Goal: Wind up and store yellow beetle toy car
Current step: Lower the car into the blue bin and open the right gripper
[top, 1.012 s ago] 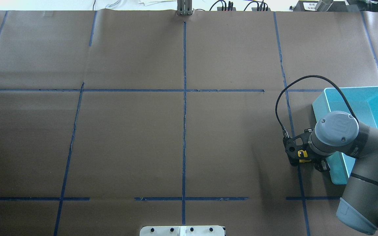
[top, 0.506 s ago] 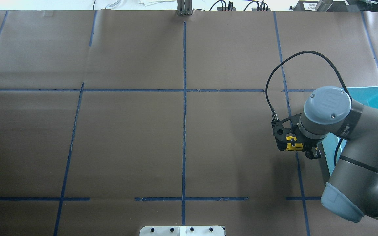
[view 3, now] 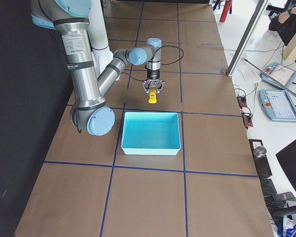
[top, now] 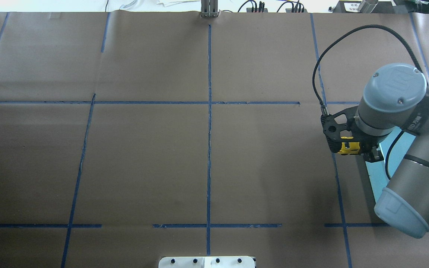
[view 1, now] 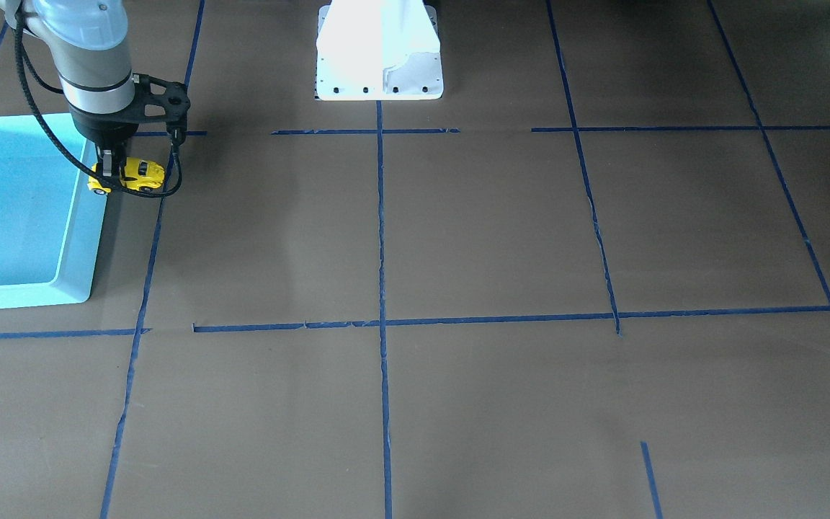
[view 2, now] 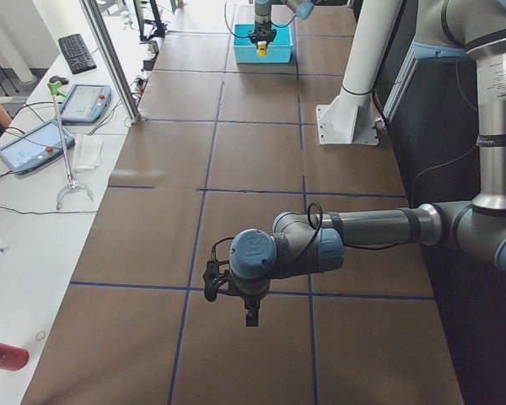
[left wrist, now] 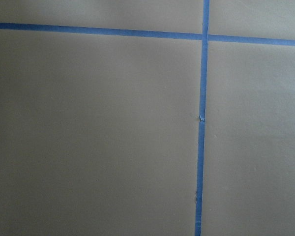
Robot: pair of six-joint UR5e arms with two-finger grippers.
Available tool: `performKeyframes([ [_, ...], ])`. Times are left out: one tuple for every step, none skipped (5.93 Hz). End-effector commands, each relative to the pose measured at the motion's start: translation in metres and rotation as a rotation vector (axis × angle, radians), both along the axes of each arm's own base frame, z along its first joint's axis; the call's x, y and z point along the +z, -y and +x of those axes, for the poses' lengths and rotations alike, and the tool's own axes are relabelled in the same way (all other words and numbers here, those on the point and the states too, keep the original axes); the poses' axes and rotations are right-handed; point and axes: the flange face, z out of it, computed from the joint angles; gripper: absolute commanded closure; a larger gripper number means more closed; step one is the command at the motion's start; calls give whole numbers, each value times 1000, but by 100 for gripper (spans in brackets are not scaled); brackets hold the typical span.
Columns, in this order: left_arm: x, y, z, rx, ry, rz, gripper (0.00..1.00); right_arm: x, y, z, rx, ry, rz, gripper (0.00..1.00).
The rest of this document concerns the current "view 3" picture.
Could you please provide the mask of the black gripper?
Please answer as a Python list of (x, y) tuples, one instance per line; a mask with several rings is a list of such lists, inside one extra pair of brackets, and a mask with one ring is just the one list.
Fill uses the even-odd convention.
[(147, 69), (147, 80), (142, 82), (143, 90), (150, 94), (150, 87), (156, 87), (156, 93), (159, 94), (165, 86), (165, 81), (160, 79), (160, 70)]

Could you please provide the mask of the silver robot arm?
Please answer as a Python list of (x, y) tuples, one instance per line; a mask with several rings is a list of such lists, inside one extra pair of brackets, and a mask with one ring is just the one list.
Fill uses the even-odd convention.
[(100, 1), (34, 0), (31, 8), (35, 25), (62, 36), (74, 84), (71, 119), (78, 131), (102, 136), (112, 129), (115, 114), (106, 106), (105, 94), (130, 64), (146, 66), (142, 87), (148, 101), (156, 102), (165, 84), (160, 78), (160, 39), (149, 38), (144, 46), (112, 52)]

